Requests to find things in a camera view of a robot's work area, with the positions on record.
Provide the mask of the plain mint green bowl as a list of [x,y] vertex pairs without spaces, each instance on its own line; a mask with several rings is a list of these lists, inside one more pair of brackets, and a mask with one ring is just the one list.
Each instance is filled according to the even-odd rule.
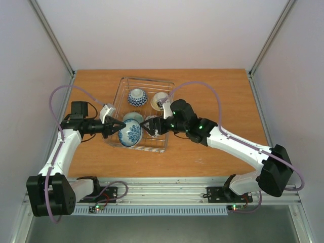
[[128,119],[134,119],[138,123],[142,123],[144,121],[143,116],[137,112],[129,112],[123,116],[123,122],[125,122]]

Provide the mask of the blue floral white bowl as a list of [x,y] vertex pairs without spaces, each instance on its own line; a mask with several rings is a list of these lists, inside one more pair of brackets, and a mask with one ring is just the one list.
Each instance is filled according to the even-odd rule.
[[124,121],[126,126],[118,132],[120,143],[125,147],[137,145],[142,139],[142,128],[135,119],[127,119]]

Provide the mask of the wire dish rack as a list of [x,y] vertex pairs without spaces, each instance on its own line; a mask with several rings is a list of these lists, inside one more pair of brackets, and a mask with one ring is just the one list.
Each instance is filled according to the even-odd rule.
[[[159,92],[165,92],[169,94],[174,89],[174,87],[175,84],[173,82],[166,80],[139,77],[122,77],[119,81],[113,102],[113,105],[116,108],[116,112],[114,113],[113,117],[118,120],[122,120],[124,116],[129,112],[137,112],[144,118],[150,115],[161,116],[163,115],[162,111],[156,111],[151,107],[151,99],[155,94]],[[144,105],[140,107],[134,107],[127,102],[128,94],[133,89],[142,89],[146,92],[148,100]],[[144,131],[141,141],[131,148],[135,150],[163,153],[167,148],[168,138],[168,134],[153,138],[149,136],[146,131]]]

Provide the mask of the red geometric patterned bowl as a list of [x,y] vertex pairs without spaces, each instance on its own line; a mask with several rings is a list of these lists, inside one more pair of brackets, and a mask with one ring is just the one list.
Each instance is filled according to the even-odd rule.
[[132,89],[129,91],[127,102],[133,107],[141,107],[148,101],[148,96],[143,89]]

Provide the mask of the blue yellow patterned bowl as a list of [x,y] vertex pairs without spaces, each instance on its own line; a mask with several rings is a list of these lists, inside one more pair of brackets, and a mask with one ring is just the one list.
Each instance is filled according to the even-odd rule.
[[168,94],[165,93],[165,92],[158,92],[158,93],[156,93],[156,94],[152,97],[152,99],[151,99],[151,101],[150,101],[150,105],[151,105],[151,107],[152,107],[154,110],[156,110],[156,111],[163,111],[163,108],[160,107],[160,106],[158,105],[158,102],[159,102],[161,99],[166,98],[167,96],[168,96]]

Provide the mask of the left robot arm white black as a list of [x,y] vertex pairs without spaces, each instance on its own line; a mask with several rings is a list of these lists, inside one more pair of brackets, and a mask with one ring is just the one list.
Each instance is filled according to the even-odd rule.
[[38,175],[27,179],[26,187],[36,217],[62,216],[73,213],[75,205],[87,198],[97,201],[102,189],[96,176],[85,176],[70,183],[67,174],[77,147],[84,135],[101,134],[103,138],[125,128],[125,123],[112,117],[116,108],[105,104],[95,117],[88,116],[88,102],[72,102],[70,114],[60,124],[56,144]]

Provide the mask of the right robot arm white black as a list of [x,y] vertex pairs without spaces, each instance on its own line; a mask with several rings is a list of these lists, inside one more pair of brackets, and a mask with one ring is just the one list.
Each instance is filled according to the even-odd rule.
[[184,133],[190,141],[227,152],[255,169],[244,175],[229,176],[220,192],[226,202],[259,190],[274,197],[282,195],[293,173],[284,147],[275,145],[271,148],[241,138],[223,129],[219,123],[198,117],[183,99],[167,102],[163,108],[162,116],[140,124],[150,135]]

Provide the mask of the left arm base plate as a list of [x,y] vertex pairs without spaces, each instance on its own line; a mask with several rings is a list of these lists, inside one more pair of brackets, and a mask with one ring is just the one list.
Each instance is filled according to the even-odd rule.
[[110,186],[108,187],[100,196],[96,198],[83,198],[79,200],[79,203],[96,203],[98,201],[103,200],[104,202],[107,202],[107,199],[109,198],[109,203],[115,203],[116,198],[118,196],[118,188],[116,186]]

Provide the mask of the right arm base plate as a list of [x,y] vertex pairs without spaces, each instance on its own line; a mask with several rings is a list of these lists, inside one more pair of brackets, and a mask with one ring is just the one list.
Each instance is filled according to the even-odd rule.
[[223,187],[207,187],[206,193],[202,195],[208,203],[252,203],[253,198],[248,193],[237,195],[230,189]]

